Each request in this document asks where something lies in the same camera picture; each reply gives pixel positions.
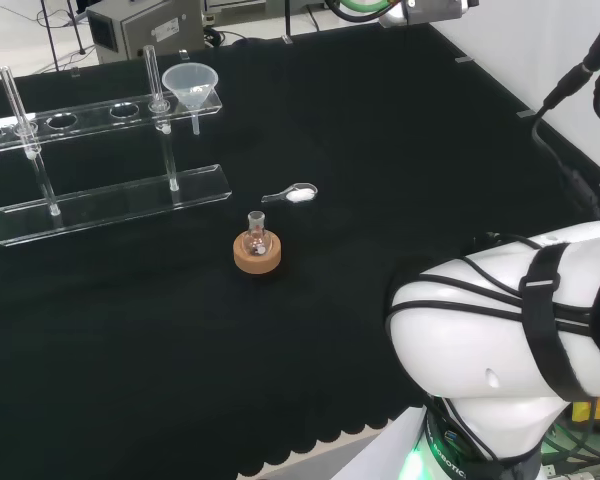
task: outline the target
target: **tripod leg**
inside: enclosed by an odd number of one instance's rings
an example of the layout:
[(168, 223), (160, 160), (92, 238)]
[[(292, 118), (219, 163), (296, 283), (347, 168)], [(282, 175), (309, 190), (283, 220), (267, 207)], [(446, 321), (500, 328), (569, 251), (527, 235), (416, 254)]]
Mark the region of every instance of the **tripod leg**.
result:
[(49, 43), (51, 44), (51, 53), (53, 54), (53, 63), (56, 65), (56, 72), (59, 72), (58, 57), (56, 57), (56, 48), (53, 45), (53, 37), (51, 36), (51, 27), (49, 27), (49, 17), (47, 16), (47, 7), (44, 5), (44, 0), (40, 0), (42, 5), (42, 13), (44, 14), (44, 23), (47, 25), (47, 33), (49, 34)]
[(73, 15), (73, 8), (71, 8), (71, 0), (67, 0), (67, 7), (69, 7), (69, 16), (71, 17), (71, 22), (73, 23), (73, 28), (76, 31), (76, 37), (78, 37), (78, 45), (80, 46), (80, 55), (84, 55), (85, 51), (82, 48), (82, 40), (80, 40), (80, 32), (78, 32), (78, 23), (76, 22), (76, 17)]

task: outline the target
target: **black tablecloth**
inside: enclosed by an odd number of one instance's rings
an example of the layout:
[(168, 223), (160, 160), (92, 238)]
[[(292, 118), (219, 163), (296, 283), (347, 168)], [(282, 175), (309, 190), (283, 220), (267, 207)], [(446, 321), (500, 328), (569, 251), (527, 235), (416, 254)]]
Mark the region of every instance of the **black tablecloth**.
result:
[[(395, 266), (585, 218), (525, 107), (458, 55), (428, 26), (196, 54), (224, 108), (199, 138), (174, 124), (176, 161), (221, 164), (229, 201), (0, 247), (0, 479), (232, 479), (417, 404), (382, 326)], [(29, 111), (148, 91), (141, 60), (17, 83)], [(57, 194), (164, 168), (152, 127), (44, 158)], [(320, 193), (266, 208), (281, 266), (242, 274), (231, 246), (247, 213), (294, 182)], [(22, 152), (1, 154), (0, 206), (35, 198)]]

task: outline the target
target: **clear acrylic stand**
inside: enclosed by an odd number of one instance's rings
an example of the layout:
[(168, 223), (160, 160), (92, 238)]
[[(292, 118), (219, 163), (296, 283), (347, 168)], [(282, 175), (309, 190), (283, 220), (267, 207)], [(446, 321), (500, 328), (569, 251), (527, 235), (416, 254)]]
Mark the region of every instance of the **clear acrylic stand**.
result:
[[(216, 113), (222, 104), (215, 90), (208, 89), (198, 108), (192, 109), (176, 95), (162, 92), (153, 46), (145, 47), (144, 57), (150, 95), (41, 114), (25, 112), (11, 70), (0, 69), (14, 112), (14, 117), (0, 119), (0, 152), (24, 149), (43, 196), (0, 207), (0, 245), (31, 242), (229, 198), (231, 189), (220, 165), (177, 172), (173, 158), (171, 121)], [(140, 125), (155, 127), (166, 175), (55, 195), (42, 159), (42, 144)]]

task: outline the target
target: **robotic arm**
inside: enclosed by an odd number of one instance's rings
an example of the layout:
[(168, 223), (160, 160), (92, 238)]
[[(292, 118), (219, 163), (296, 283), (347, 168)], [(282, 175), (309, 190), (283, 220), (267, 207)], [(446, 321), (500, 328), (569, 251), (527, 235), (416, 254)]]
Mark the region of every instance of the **robotic arm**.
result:
[(547, 429), (600, 397), (600, 222), (427, 270), (396, 291), (387, 330), (436, 398), (418, 444), (429, 477), (544, 478)]

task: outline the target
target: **lab equipment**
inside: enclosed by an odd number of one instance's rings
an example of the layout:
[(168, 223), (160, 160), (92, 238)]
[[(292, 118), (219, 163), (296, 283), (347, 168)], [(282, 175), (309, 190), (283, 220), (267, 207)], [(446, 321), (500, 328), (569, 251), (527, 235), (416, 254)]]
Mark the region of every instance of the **lab equipment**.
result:
[(280, 239), (265, 229), (263, 212), (251, 212), (248, 220), (249, 229), (233, 242), (233, 260), (240, 270), (251, 275), (269, 273), (280, 264)]
[(141, 57), (145, 45), (158, 55), (204, 49), (200, 4), (189, 0), (105, 0), (87, 7), (100, 64)]
[[(40, 114), (26, 113), (10, 69), (0, 69), (14, 113), (13, 117), (0, 119), (0, 152), (24, 149), (43, 196), (0, 207), (0, 245), (178, 210), (231, 195), (220, 165), (178, 172), (173, 157), (171, 121), (217, 112), (222, 104), (213, 86), (204, 85), (204, 98), (196, 102), (195, 108), (192, 104), (185, 106), (175, 95), (162, 92), (155, 48), (148, 45), (143, 53), (151, 94)], [(159, 137), (166, 175), (82, 192), (54, 193), (42, 159), (43, 144), (148, 125)]]
[(318, 189), (311, 183), (294, 183), (282, 192), (262, 197), (262, 203), (287, 201), (291, 203), (309, 202), (316, 198)]
[(202, 63), (181, 63), (164, 72), (162, 83), (191, 111), (193, 133), (200, 135), (196, 112), (218, 84), (216, 71)]
[(249, 214), (249, 230), (242, 239), (244, 251), (249, 255), (261, 257), (271, 250), (271, 234), (264, 228), (264, 213)]

